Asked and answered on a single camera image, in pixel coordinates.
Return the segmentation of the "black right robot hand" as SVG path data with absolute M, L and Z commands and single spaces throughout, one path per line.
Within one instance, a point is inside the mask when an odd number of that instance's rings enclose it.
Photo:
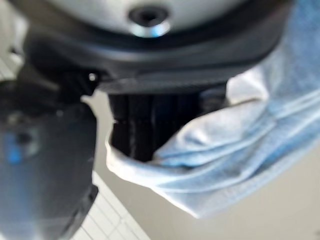
M 0 236 L 68 240 L 98 194 L 97 120 L 111 96 L 111 141 L 142 161 L 279 43 L 291 0 L 7 0 L 20 65 L 0 82 Z

